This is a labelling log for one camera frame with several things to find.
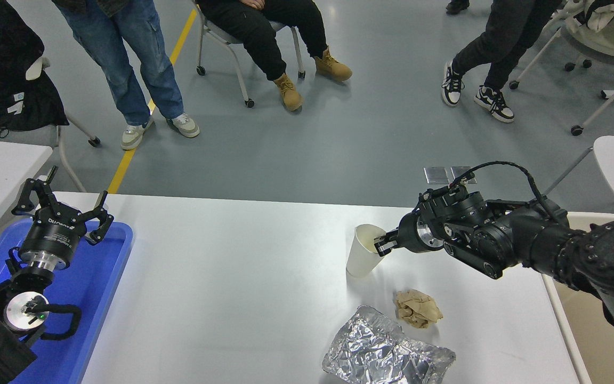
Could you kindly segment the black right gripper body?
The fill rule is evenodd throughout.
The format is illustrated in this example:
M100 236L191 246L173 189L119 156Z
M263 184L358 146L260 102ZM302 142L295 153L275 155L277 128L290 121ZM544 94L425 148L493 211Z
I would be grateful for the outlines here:
M410 212L400 220L395 242L397 248L404 248L414 253L426 252L426 244L423 241L426 225L420 221L419 216Z

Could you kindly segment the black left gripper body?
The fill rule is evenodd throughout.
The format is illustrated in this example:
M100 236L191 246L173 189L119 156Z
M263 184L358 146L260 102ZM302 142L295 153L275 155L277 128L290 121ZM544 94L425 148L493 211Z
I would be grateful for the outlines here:
M51 207L41 207L34 214L33 224L19 248L19 258L30 263L33 255L44 251L71 263L80 238L87 233L85 222L78 218L80 211L61 204L60 215Z

